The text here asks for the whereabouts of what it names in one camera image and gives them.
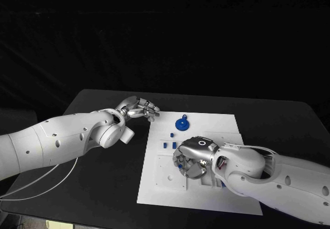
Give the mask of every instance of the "robotic hand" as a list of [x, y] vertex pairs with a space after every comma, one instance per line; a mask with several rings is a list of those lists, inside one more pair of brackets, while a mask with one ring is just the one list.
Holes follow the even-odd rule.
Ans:
[[[262, 155], [252, 148], [271, 154]], [[173, 163], [187, 178], [198, 179], [213, 172], [236, 195], [252, 197], [311, 223], [330, 225], [330, 168], [320, 164], [258, 146], [217, 146], [198, 136], [183, 141]]]
[[24, 130], [0, 136], [0, 180], [30, 169], [57, 165], [85, 155], [95, 147], [128, 143], [131, 118], [154, 121], [160, 108], [131, 96], [115, 109], [53, 117]]

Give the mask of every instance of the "small blue part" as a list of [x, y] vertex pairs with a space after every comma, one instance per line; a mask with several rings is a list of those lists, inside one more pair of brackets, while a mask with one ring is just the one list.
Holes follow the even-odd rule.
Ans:
[[187, 115], [183, 115], [181, 118], [175, 121], [175, 128], [180, 131], [184, 131], [188, 129]]

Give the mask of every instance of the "circular hole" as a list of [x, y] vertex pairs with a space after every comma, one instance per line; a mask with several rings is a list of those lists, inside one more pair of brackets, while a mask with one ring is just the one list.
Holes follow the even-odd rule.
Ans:
[[289, 178], [289, 176], [285, 176], [285, 184], [286, 185], [291, 185], [291, 178]]
[[59, 140], [54, 142], [54, 146], [59, 148], [59, 146], [60, 146], [60, 141]]
[[324, 196], [328, 196], [328, 187], [322, 186], [321, 193]]

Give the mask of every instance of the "black curtain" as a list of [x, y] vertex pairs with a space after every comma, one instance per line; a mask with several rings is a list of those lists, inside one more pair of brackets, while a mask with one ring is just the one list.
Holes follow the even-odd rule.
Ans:
[[1, 1], [0, 107], [41, 121], [85, 88], [292, 100], [328, 128], [328, 3], [152, 4]]

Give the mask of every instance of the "black table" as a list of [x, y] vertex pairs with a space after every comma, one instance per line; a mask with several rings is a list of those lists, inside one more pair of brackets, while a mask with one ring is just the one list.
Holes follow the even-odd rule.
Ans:
[[[330, 167], [330, 135], [305, 103], [292, 101], [83, 90], [64, 114], [115, 108], [136, 95], [162, 111], [233, 114], [246, 145], [271, 148], [281, 155], [307, 159]], [[93, 148], [77, 159], [64, 182], [44, 195], [24, 201], [2, 201], [4, 212], [79, 225], [131, 228], [322, 227], [291, 217], [260, 204], [263, 216], [136, 204], [149, 123], [132, 119], [135, 136], [108, 149]], [[31, 187], [10, 198], [26, 198], [47, 190], [64, 177], [73, 161], [62, 164]], [[24, 172], [11, 190], [33, 181], [49, 168]]]

